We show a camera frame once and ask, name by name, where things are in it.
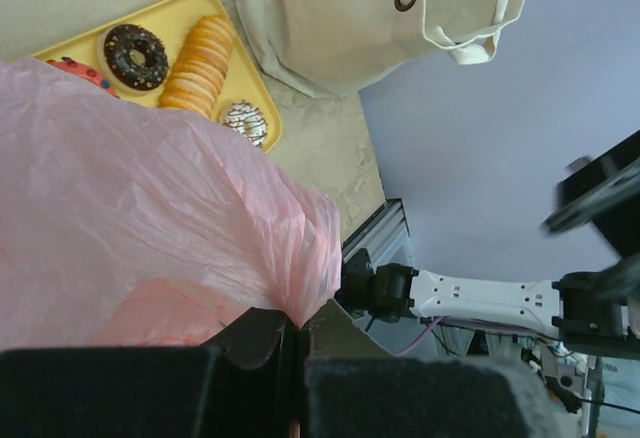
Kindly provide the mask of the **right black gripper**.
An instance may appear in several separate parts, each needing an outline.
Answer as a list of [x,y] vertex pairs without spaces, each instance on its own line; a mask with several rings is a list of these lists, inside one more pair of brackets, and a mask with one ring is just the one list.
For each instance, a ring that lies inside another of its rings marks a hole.
[[592,223],[619,261],[587,279],[601,299],[639,301],[639,134],[633,133],[556,186],[549,234]]

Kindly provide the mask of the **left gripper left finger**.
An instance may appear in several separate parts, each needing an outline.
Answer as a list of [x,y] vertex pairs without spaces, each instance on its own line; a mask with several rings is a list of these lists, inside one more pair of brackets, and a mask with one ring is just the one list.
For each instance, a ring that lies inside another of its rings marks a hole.
[[290,321],[252,308],[198,346],[1,354],[4,437],[284,437]]

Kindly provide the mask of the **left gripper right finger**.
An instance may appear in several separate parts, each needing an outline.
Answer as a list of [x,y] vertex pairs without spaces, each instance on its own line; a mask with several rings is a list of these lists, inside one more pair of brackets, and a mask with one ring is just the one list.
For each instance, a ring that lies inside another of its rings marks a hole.
[[395,358],[335,302],[304,327],[305,437],[555,437],[539,378],[491,357]]

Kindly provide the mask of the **pink plastic bag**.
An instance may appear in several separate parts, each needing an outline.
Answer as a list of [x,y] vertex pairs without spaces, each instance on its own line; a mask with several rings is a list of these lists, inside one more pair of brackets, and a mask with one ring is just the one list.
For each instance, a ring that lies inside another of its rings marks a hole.
[[248,307],[300,326],[341,262],[332,200],[238,133],[2,65],[3,349],[196,342]]

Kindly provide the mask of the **cream canvas tote bag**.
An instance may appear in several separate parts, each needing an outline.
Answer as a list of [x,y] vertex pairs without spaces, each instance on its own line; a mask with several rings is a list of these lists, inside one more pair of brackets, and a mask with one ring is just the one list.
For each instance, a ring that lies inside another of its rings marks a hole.
[[526,0],[235,0],[262,70],[314,98],[346,96],[445,53],[491,61]]

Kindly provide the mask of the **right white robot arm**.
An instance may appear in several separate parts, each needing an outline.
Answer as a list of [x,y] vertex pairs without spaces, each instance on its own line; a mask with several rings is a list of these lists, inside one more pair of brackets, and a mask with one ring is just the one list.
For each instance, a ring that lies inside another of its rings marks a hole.
[[585,158],[556,187],[550,235],[593,224],[619,260],[554,280],[456,278],[400,264],[370,265],[365,249],[342,267],[337,301],[380,321],[449,318],[559,340],[576,353],[639,357],[639,136]]

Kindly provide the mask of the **white iced donut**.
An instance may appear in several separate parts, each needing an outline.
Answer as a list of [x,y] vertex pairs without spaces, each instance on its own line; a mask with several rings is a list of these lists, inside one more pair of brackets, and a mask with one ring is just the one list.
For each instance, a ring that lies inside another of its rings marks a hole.
[[264,147],[268,123],[258,106],[246,100],[231,103],[221,112],[219,120],[223,126],[244,135],[254,146]]

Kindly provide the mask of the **long baguette bread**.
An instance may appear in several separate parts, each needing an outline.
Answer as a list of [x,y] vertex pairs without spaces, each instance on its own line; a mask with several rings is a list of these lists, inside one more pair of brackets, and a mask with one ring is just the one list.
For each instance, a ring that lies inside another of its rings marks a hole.
[[200,18],[186,35],[158,107],[191,111],[210,119],[227,79],[235,38],[227,16]]

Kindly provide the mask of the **chocolate donut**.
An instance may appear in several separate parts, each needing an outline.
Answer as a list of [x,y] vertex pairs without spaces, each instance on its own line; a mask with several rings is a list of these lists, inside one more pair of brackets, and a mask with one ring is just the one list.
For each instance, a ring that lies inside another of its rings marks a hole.
[[143,95],[158,89],[169,73],[163,42],[139,25],[113,26],[100,36],[97,57],[104,74],[123,91]]

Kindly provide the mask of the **pink sprinkled donut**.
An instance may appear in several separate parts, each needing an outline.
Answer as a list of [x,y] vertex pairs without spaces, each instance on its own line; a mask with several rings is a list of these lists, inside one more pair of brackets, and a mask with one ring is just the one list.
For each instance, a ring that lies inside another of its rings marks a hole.
[[103,91],[106,91],[113,97],[119,97],[113,84],[95,67],[91,67],[87,64],[78,62],[67,56],[61,57],[58,60],[48,59],[47,63],[59,70],[62,70],[92,83],[93,85],[99,87]]

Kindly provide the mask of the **yellow plastic tray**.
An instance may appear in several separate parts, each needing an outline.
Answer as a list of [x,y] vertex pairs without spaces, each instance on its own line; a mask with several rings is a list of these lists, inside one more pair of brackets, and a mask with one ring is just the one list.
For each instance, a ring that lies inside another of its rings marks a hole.
[[[41,61],[69,57],[86,65],[97,66],[98,37],[112,26],[133,23],[158,36],[166,48],[169,61],[174,62],[187,32],[199,18],[226,13],[220,0],[161,0],[35,52],[32,56]],[[281,117],[242,40],[237,37],[234,39],[227,79],[211,119],[218,121],[230,104],[240,101],[248,101],[261,110],[267,123],[263,150],[270,151],[281,137]]]

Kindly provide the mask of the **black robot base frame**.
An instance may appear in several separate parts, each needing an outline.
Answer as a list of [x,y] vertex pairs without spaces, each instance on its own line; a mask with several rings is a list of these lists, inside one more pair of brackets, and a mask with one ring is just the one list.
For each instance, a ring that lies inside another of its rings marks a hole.
[[396,323],[409,318],[409,291],[417,275],[403,203],[391,199],[343,246],[338,303],[350,314]]

